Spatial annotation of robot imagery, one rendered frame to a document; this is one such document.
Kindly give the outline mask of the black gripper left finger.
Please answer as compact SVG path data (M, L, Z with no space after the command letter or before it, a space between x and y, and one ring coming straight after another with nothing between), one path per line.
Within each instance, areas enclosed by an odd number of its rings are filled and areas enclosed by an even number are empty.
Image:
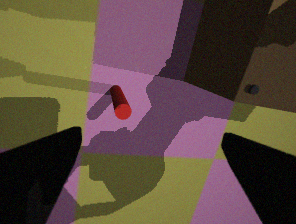
M81 143L74 126L0 153L0 224L46 224Z

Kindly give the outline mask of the dark red peg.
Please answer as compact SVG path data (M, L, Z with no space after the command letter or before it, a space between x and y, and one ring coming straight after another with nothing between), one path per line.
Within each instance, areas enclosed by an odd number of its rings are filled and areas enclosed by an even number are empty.
M118 85L114 85L111 87L110 93L116 117L121 120L129 118L132 110L122 89Z

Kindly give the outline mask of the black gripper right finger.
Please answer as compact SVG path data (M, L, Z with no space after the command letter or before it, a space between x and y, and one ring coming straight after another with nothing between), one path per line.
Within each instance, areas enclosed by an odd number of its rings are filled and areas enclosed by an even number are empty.
M296 156L233 133L221 147L262 224L296 224Z

